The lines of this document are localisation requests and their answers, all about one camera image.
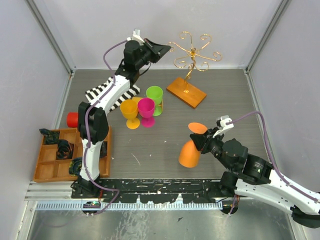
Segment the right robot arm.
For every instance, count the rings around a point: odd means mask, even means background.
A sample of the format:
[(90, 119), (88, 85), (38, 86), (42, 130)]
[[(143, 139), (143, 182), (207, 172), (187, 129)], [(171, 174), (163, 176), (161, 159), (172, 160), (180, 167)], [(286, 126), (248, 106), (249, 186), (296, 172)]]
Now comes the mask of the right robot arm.
[(192, 133), (190, 138), (201, 154), (211, 153), (225, 168), (218, 184), (225, 197), (250, 197), (290, 214), (307, 228), (320, 226), (320, 194), (299, 187), (285, 176), (278, 176), (274, 165), (250, 154), (235, 138), (223, 141), (217, 128), (204, 134)]

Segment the orange plastic wine glass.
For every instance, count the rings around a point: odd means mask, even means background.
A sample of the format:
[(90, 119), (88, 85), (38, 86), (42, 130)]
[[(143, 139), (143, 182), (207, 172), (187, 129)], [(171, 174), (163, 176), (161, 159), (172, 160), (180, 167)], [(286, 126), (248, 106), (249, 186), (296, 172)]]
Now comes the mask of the orange plastic wine glass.
[[(207, 131), (207, 127), (199, 122), (191, 122), (188, 124), (190, 131), (196, 134), (203, 134)], [(181, 148), (178, 161), (186, 168), (194, 168), (198, 165), (201, 153), (197, 150), (194, 142), (190, 139)]]

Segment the gold wire wine glass rack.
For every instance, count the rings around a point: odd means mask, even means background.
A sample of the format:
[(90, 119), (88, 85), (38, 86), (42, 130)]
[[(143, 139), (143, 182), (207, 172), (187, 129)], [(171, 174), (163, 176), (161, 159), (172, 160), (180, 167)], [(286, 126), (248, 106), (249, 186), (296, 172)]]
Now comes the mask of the gold wire wine glass rack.
[(204, 45), (197, 48), (193, 44), (193, 36), (188, 31), (183, 31), (179, 34), (181, 40), (189, 38), (190, 48), (186, 49), (176, 42), (169, 42), (170, 52), (174, 52), (176, 48), (185, 52), (184, 56), (174, 59), (173, 64), (178, 69), (187, 69), (185, 77), (176, 78), (171, 84), (166, 87), (166, 90), (179, 100), (187, 104), (189, 107), (196, 109), (198, 105), (207, 97), (207, 94), (190, 83), (192, 73), (194, 71), (205, 72), (209, 70), (209, 61), (219, 62), (223, 59), (220, 52), (215, 51), (211, 57), (201, 55), (201, 51), (209, 46), (213, 40), (209, 34), (202, 34), (200, 40)]

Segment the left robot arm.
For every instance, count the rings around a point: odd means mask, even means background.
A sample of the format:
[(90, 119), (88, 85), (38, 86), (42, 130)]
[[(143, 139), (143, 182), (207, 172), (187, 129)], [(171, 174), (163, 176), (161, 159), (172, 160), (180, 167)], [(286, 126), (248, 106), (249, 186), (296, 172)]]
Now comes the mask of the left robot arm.
[(157, 44), (149, 39), (131, 37), (122, 41), (123, 58), (107, 87), (96, 98), (78, 106), (77, 130), (82, 140), (82, 164), (73, 189), (95, 198), (105, 187), (98, 184), (100, 178), (100, 151), (109, 133), (107, 115), (116, 101), (127, 92), (140, 77), (140, 69), (157, 63), (171, 46)]

